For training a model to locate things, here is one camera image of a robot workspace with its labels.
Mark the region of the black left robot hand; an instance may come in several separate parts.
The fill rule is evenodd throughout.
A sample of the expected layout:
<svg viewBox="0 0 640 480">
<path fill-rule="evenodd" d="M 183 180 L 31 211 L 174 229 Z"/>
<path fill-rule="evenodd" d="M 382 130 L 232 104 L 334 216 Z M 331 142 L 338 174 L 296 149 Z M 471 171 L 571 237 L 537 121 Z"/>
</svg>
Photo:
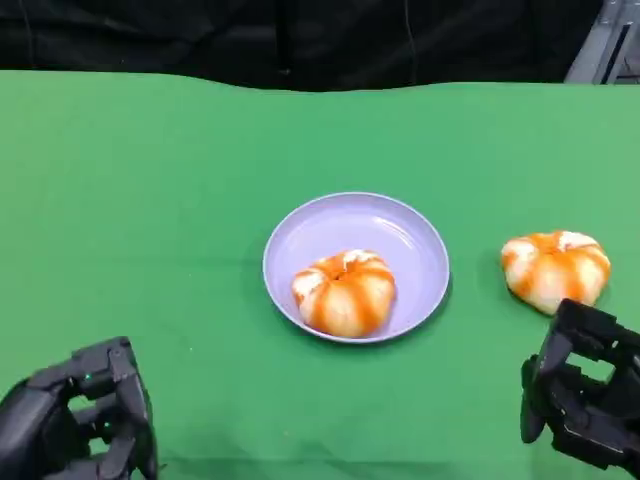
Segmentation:
<svg viewBox="0 0 640 480">
<path fill-rule="evenodd" d="M 4 479 L 146 479 L 159 474 L 150 396 L 130 340 L 73 352 L 1 401 Z"/>
</svg>

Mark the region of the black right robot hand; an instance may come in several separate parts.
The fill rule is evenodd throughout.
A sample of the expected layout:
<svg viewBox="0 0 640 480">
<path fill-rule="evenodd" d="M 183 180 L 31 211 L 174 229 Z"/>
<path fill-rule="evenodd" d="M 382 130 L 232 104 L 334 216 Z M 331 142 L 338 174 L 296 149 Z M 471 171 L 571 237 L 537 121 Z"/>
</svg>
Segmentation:
<svg viewBox="0 0 640 480">
<path fill-rule="evenodd" d="M 537 354 L 521 367 L 520 434 L 548 426 L 553 448 L 600 469 L 639 477 L 639 334 L 615 316 L 560 302 Z"/>
</svg>

